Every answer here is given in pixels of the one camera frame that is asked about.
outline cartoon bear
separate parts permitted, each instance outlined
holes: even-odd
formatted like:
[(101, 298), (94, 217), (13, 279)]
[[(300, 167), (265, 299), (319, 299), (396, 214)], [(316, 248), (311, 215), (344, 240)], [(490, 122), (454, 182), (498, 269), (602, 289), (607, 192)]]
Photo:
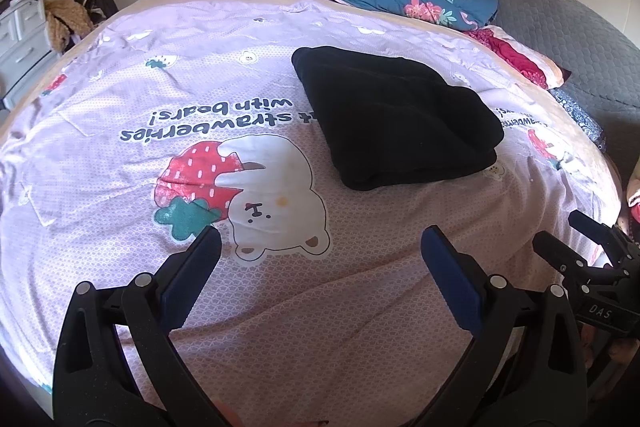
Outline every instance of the cartoon bear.
[(218, 146), (222, 157), (233, 153), (243, 170), (220, 174), (215, 184), (242, 190), (228, 209), (236, 255), (256, 261), (266, 251), (302, 248), (313, 256), (326, 252), (326, 210), (311, 188), (311, 167), (302, 151), (282, 136), (257, 134)]

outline gray headboard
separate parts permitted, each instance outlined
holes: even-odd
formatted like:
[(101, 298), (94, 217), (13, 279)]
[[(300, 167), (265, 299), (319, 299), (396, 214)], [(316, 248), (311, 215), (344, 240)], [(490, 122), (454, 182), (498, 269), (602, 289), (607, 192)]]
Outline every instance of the gray headboard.
[(561, 89), (603, 127), (626, 185), (640, 155), (640, 50), (577, 0), (498, 0), (494, 23), (572, 72)]

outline silver bolt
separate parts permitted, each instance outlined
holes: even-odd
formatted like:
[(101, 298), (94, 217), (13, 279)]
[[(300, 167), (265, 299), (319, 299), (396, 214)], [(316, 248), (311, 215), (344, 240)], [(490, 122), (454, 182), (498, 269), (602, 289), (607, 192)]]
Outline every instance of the silver bolt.
[(78, 295), (84, 295), (90, 289), (91, 285), (87, 281), (81, 282), (78, 286), (76, 286), (76, 292), (78, 293)]
[(491, 279), (489, 279), (491, 286), (494, 288), (506, 288), (507, 279), (505, 279), (502, 275), (492, 275)]
[(141, 273), (136, 277), (136, 286), (140, 288), (144, 288), (147, 284), (151, 282), (151, 275), (148, 273)]
[(551, 293), (556, 297), (564, 297), (564, 288), (558, 284), (551, 285)]

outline bed sheet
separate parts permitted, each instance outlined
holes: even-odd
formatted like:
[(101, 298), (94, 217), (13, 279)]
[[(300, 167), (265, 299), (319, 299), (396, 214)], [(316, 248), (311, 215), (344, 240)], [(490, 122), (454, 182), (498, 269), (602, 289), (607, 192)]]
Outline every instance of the bed sheet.
[[(419, 60), (476, 90), (505, 128), (498, 163), (346, 189), (290, 63), (319, 45)], [(421, 260), (425, 227), (487, 272), (541, 289), (554, 273), (532, 252), (534, 233), (593, 262), (568, 213), (611, 225), (620, 209), (603, 155), (483, 46), (324, 0), (145, 0), (63, 57), (5, 136), (0, 325), (17, 367), (51, 385), (78, 282), (153, 272), (214, 222), (222, 259), (172, 340), (248, 427), (388, 427), (427, 404), (469, 337)], [(126, 331), (122, 341), (155, 400)]]

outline folded black clothing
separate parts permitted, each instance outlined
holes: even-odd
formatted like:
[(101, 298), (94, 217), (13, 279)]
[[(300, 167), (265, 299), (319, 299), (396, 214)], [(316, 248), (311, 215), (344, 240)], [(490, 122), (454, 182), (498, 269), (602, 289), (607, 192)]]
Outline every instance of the folded black clothing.
[(349, 188), (450, 180), (496, 161), (500, 120), (427, 65), (330, 46), (291, 62)]

